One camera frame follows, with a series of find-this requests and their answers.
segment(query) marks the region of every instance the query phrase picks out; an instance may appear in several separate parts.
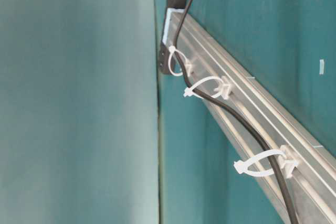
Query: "white cable tie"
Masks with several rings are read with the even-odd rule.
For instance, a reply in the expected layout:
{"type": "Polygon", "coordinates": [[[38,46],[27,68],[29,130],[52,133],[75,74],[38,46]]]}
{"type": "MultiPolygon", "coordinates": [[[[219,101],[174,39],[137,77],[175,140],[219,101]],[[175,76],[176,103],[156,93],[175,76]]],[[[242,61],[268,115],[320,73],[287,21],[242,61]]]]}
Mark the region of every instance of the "white cable tie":
{"type": "Polygon", "coordinates": [[[262,170],[260,172],[253,172],[252,170],[249,170],[248,168],[249,168],[250,165],[255,164],[256,162],[260,161],[261,159],[269,157],[269,156],[273,156],[273,155],[281,155],[282,157],[284,157],[284,160],[287,159],[285,153],[282,150],[268,150],[268,151],[261,152],[258,155],[255,155],[254,157],[251,157],[250,159],[248,159],[245,162],[239,160],[239,161],[234,163],[234,167],[236,168],[236,170],[239,174],[246,173],[246,174],[248,174],[252,177],[270,176],[270,175],[274,174],[273,169],[262,170]]]}
{"type": "Polygon", "coordinates": [[[183,56],[184,58],[184,66],[185,66],[185,69],[187,70],[187,75],[188,77],[190,76],[191,74],[191,70],[192,70],[192,65],[190,63],[190,61],[188,60],[188,58],[184,55],[184,53],[182,53],[180,50],[178,50],[176,47],[174,46],[170,46],[168,48],[170,54],[169,54],[169,58],[168,58],[168,68],[169,68],[169,72],[173,75],[173,76],[182,76],[183,75],[183,72],[180,72],[180,73],[175,73],[172,68],[171,68],[171,62],[172,62],[172,58],[173,58],[173,55],[175,52],[178,52],[180,55],[183,56]]]}
{"type": "Polygon", "coordinates": [[[197,88],[199,85],[201,85],[202,83],[206,82],[206,81],[210,81],[210,80],[217,80],[220,82],[218,88],[216,88],[214,91],[218,91],[216,94],[212,95],[212,98],[218,98],[223,94],[224,88],[225,88],[225,84],[224,81],[218,77],[218,76],[209,76],[206,78],[203,78],[201,80],[199,80],[198,82],[196,82],[194,85],[192,85],[190,88],[186,88],[184,90],[184,97],[191,97],[191,96],[196,96],[198,98],[203,99],[202,97],[200,97],[198,94],[194,93],[194,89],[197,88]]]}

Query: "teal wall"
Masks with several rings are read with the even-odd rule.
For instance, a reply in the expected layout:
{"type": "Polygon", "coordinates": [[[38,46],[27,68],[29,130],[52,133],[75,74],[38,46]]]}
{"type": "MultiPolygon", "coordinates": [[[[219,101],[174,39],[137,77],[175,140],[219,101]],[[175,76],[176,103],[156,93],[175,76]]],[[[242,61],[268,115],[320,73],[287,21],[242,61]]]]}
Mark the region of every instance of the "teal wall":
{"type": "Polygon", "coordinates": [[[0,223],[157,223],[153,0],[0,6],[0,223]]]}
{"type": "MultiPolygon", "coordinates": [[[[191,15],[336,156],[336,0],[194,0],[191,15]],[[325,75],[319,75],[319,60],[325,75]]],[[[155,0],[159,40],[165,0],[155,0]]],[[[282,223],[181,78],[160,75],[162,219],[282,223]]]]}

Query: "black cable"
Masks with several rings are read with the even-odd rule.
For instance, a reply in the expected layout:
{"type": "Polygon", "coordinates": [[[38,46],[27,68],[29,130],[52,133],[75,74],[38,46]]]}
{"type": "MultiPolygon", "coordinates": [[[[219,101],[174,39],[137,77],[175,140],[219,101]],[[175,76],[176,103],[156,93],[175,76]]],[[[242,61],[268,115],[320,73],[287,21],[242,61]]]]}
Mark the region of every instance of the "black cable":
{"type": "MultiPolygon", "coordinates": [[[[192,2],[193,2],[193,0],[189,0],[188,1],[188,4],[187,4],[187,6],[186,6],[186,8],[185,8],[185,10],[184,10],[184,12],[182,14],[180,23],[179,23],[179,25],[177,27],[177,30],[176,30],[176,33],[175,33],[175,37],[174,37],[174,41],[173,41],[173,45],[176,48],[177,48],[177,39],[179,38],[179,34],[180,34],[180,31],[181,31],[182,25],[184,23],[184,19],[185,19],[186,15],[187,15],[187,13],[189,11],[189,8],[190,8],[192,2]]],[[[180,55],[177,52],[175,52],[175,55],[176,55],[177,61],[179,62],[180,66],[181,66],[185,84],[187,85],[188,88],[190,88],[192,86],[192,84],[189,81],[189,78],[188,78],[187,71],[186,71],[186,68],[184,66],[184,63],[183,63],[180,55]]],[[[256,141],[258,142],[258,144],[261,146],[261,148],[264,151],[270,149],[269,146],[268,146],[268,144],[266,143],[266,141],[263,139],[263,137],[253,128],[253,126],[248,121],[246,121],[245,118],[243,118],[233,108],[231,108],[227,104],[224,104],[220,100],[212,98],[210,95],[202,92],[198,88],[195,88],[193,91],[194,91],[194,93],[198,94],[200,97],[202,97],[202,98],[206,99],[207,101],[209,101],[209,102],[211,102],[211,103],[213,103],[213,104],[215,104],[215,105],[223,108],[228,113],[230,113],[256,139],[256,141]]],[[[281,169],[279,167],[279,164],[278,164],[278,162],[277,162],[277,160],[275,159],[274,156],[269,156],[268,160],[269,160],[269,162],[271,164],[271,167],[273,168],[275,177],[276,177],[276,179],[278,181],[278,184],[279,184],[282,196],[283,196],[283,200],[285,201],[285,205],[287,207],[287,212],[288,212],[288,215],[289,215],[290,222],[292,224],[299,224],[297,216],[296,216],[296,213],[295,213],[294,205],[293,205],[293,202],[291,200],[291,197],[290,197],[290,194],[289,194],[289,191],[288,191],[285,179],[284,179],[284,177],[283,177],[283,175],[281,173],[281,169]]]]}

